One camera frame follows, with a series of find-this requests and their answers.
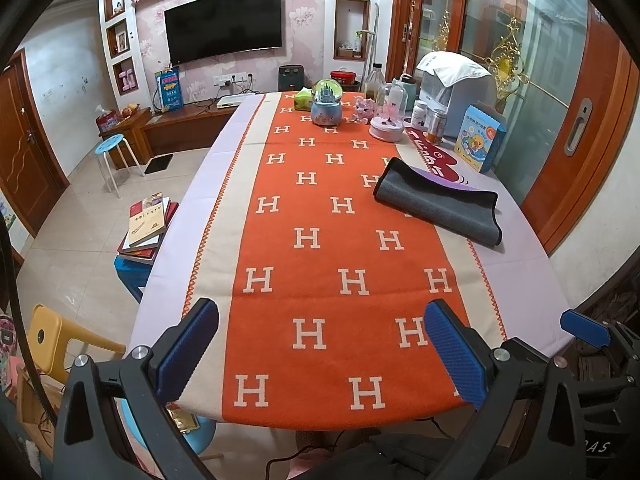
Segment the power outlet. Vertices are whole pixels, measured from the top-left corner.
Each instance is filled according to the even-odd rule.
[[[249,77],[246,72],[237,72],[232,74],[219,75],[214,78],[214,84],[217,86],[225,86],[226,81],[231,81],[232,83],[243,83],[249,81]]]

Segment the stack of books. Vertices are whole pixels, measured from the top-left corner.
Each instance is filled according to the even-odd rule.
[[[164,233],[178,209],[162,193],[136,202],[129,209],[129,231],[118,246],[118,254],[126,260],[153,265]]]

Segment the tissue box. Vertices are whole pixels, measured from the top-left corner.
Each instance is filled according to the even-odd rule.
[[[303,88],[300,92],[293,96],[293,106],[296,110],[311,110],[314,98],[309,88]]]
[[[507,130],[494,108],[476,103],[466,109],[454,151],[478,173],[489,171]]]

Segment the doormat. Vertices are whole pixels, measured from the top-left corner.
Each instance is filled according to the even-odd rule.
[[[155,158],[152,158],[151,162],[146,167],[145,175],[166,170],[166,167],[169,165],[169,162],[171,162],[172,158],[174,158],[173,153],[169,153],[169,155],[156,156]]]

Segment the sliding glass door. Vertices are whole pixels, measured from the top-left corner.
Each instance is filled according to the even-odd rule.
[[[413,12],[394,10],[406,13],[409,34],[402,43],[392,37],[388,66],[404,56],[404,71],[420,79],[415,66],[425,54],[450,50],[489,70],[498,94],[490,104],[507,122],[495,174],[553,250],[615,158],[638,69],[588,0],[411,3]]]

